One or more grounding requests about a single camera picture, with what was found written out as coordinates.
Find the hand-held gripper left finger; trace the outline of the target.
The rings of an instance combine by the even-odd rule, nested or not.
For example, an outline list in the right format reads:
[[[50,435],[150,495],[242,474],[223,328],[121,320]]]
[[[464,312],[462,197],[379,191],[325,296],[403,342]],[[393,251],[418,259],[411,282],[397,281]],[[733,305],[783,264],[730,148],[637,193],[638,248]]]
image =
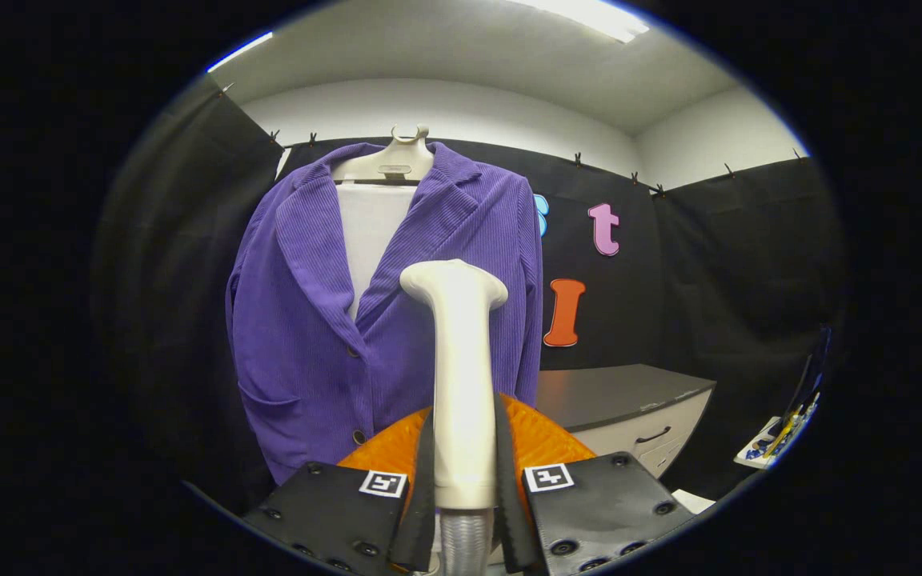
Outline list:
[[[405,575],[431,568],[433,492],[432,416],[425,408],[340,463],[304,463],[243,520],[338,575]]]

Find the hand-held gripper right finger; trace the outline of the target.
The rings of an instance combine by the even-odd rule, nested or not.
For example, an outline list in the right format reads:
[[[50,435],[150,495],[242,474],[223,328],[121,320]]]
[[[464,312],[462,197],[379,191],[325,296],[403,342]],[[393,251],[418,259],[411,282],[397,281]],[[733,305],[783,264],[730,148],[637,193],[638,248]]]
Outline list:
[[[595,454],[496,398],[499,534],[510,573],[596,575],[673,539],[694,514],[627,451]]]

